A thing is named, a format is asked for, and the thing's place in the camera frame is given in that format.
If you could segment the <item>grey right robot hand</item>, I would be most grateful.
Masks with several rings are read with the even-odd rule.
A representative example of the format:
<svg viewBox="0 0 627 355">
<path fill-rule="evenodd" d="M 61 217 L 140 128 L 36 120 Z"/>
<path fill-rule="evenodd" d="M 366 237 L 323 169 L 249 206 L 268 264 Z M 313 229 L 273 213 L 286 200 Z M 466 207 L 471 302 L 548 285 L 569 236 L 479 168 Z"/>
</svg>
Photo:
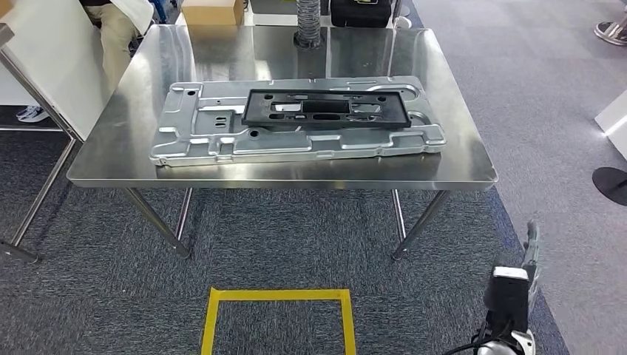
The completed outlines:
<svg viewBox="0 0 627 355">
<path fill-rule="evenodd" d="M 524 257 L 521 267 L 527 272 L 529 278 L 528 290 L 528 314 L 531 315 L 535 306 L 535 298 L 538 293 L 538 280 L 540 270 L 539 258 L 539 227 L 534 220 L 527 223 L 527 240 L 523 244 Z"/>
</svg>

